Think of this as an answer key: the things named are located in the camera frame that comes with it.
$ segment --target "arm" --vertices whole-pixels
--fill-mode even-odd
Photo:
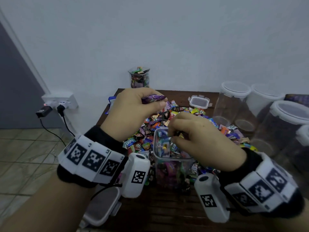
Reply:
[[[150,88],[125,89],[120,93],[101,126],[104,134],[100,143],[116,151],[122,147],[122,141],[140,128],[145,118],[165,107],[164,101],[142,104],[141,98],[150,94],[160,93]],[[54,174],[7,219],[0,231],[76,231],[94,191],[95,188],[63,182]]]
[[[229,184],[236,175],[240,178],[236,180],[236,182],[238,182],[252,171],[249,170],[249,172],[244,173],[243,170],[246,171],[246,168],[240,168],[247,159],[245,151],[235,145],[225,135],[222,135],[222,133],[220,133],[207,119],[196,117],[190,113],[181,112],[172,119],[168,127],[168,134],[172,137],[172,142],[182,150],[191,154],[204,166],[212,166],[223,171],[224,177],[222,176],[222,178],[225,179],[222,180],[229,181]],[[189,139],[186,140],[173,136],[176,131],[186,132]],[[276,231],[308,231],[308,200],[305,199],[305,208],[301,214],[296,217],[289,219],[261,217],[265,222],[265,226]]]

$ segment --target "hand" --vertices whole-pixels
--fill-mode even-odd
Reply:
[[[164,101],[142,104],[141,98],[151,94],[159,94],[151,88],[125,89],[117,98],[101,129],[120,142],[135,134],[150,115],[157,113],[166,106]]]
[[[176,131],[186,132],[189,140],[174,136]],[[243,149],[223,135],[208,119],[191,113],[177,114],[168,125],[168,135],[180,149],[204,166],[233,171],[247,157]]]

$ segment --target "white wall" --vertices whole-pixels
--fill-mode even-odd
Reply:
[[[72,91],[77,131],[95,124],[127,70],[155,89],[218,91],[225,80],[308,93],[309,0],[0,0],[42,81]]]

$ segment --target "table surface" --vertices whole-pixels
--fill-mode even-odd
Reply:
[[[118,89],[115,96],[123,91]],[[158,90],[169,101],[188,107],[188,97],[204,95],[210,99],[212,106],[206,109],[206,115],[212,116],[219,93]],[[104,110],[98,121],[101,125],[106,116]],[[122,206],[115,217],[109,217],[102,225],[103,229],[111,231],[265,231],[259,215],[243,217],[239,213],[231,213],[229,222],[218,224],[211,222],[205,214],[194,187],[190,195],[158,188],[144,187],[136,199],[122,198]]]

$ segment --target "white wrist-mounted camera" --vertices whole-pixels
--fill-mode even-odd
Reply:
[[[58,155],[58,161],[70,173],[102,185],[114,184],[122,172],[120,191],[126,198],[141,194],[150,168],[144,155],[131,153],[126,157],[83,135],[70,142]]]
[[[263,159],[257,169],[239,183],[229,184],[224,189],[248,213],[272,212],[280,204],[290,201],[297,184],[287,171],[266,154],[257,154]],[[227,222],[230,205],[220,190],[217,177],[212,174],[200,175],[194,187],[207,217],[213,222]]]

